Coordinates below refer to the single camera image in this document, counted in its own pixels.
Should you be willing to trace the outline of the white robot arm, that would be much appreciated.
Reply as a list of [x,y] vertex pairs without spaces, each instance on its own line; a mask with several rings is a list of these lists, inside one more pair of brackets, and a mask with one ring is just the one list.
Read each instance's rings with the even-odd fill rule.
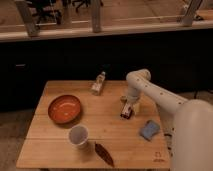
[[184,98],[150,80],[148,69],[129,72],[126,98],[134,104],[144,93],[173,115],[171,171],[213,171],[213,105]]

